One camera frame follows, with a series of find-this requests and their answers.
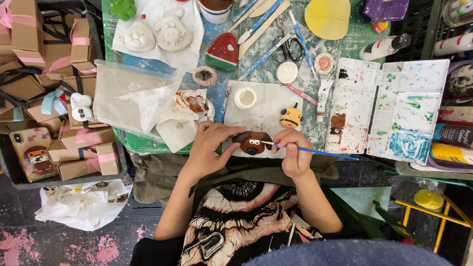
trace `dog nose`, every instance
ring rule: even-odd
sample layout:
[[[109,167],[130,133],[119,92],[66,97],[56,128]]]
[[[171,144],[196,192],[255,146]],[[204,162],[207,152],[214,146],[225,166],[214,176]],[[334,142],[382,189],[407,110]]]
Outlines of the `dog nose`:
[[[255,147],[249,147],[248,149],[246,149],[246,153],[248,153],[249,155],[256,155],[257,154],[257,150]]]

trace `white plaster figurine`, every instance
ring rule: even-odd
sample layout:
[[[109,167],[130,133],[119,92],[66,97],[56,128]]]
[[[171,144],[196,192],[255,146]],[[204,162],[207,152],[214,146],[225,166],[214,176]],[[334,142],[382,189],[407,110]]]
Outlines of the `white plaster figurine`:
[[[179,20],[183,15],[184,10],[178,9],[175,14],[161,18],[154,25],[154,30],[159,32],[156,42],[163,50],[177,52],[191,44],[192,31]]]
[[[135,21],[126,31],[125,46],[135,52],[146,52],[156,45],[154,34],[142,21]]]
[[[82,95],[80,93],[73,93],[70,96],[70,107],[72,107],[72,118],[77,121],[97,121],[94,113],[90,107],[92,106],[92,97],[89,95]]]

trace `paper cup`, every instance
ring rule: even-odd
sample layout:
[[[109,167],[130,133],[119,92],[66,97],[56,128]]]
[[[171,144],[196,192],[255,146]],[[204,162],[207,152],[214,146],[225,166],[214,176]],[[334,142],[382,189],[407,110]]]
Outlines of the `paper cup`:
[[[213,11],[206,8],[200,1],[199,6],[201,7],[202,15],[206,20],[213,24],[224,23],[229,17],[232,10],[233,4],[231,4],[227,9],[222,11]]]

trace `yellow disc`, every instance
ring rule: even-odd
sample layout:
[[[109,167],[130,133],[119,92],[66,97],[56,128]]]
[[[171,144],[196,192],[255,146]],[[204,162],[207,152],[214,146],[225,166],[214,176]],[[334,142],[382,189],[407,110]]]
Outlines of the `yellow disc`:
[[[424,208],[436,210],[442,207],[444,199],[439,193],[421,189],[414,195],[414,201]]]
[[[312,0],[306,7],[306,24],[322,39],[339,40],[348,32],[349,0]]]

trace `phone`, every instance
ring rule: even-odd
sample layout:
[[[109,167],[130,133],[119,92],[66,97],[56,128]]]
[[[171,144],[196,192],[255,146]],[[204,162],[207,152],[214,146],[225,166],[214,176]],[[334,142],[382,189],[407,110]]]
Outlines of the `phone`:
[[[47,128],[14,131],[10,139],[29,182],[59,175],[59,163],[53,162],[46,151],[51,142]]]

